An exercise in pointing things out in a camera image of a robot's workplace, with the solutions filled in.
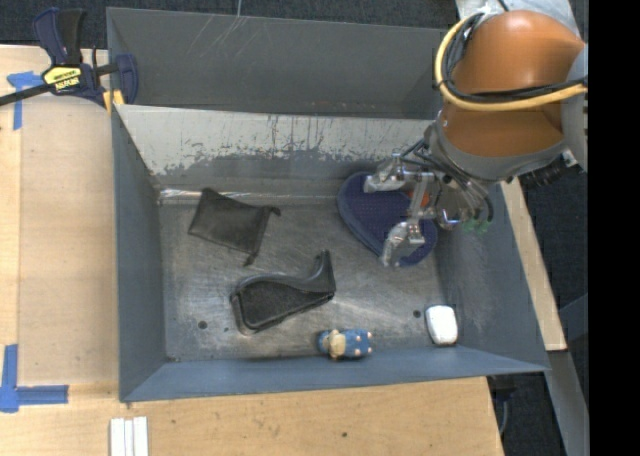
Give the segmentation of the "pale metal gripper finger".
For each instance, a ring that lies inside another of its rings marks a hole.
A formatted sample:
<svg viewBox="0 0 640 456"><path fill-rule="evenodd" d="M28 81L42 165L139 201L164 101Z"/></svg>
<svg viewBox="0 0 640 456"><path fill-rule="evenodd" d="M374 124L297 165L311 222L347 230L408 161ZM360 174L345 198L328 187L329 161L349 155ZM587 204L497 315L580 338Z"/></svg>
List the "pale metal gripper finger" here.
<svg viewBox="0 0 640 456"><path fill-rule="evenodd" d="M410 256L424 244L420 223L415 220L402 221L394 225L387 235L380 262L385 267L398 267L402 258Z"/></svg>
<svg viewBox="0 0 640 456"><path fill-rule="evenodd" d="M363 192L372 194L376 192L388 192L401 189L406 183L401 165L381 165L376 171L365 177Z"/></svg>

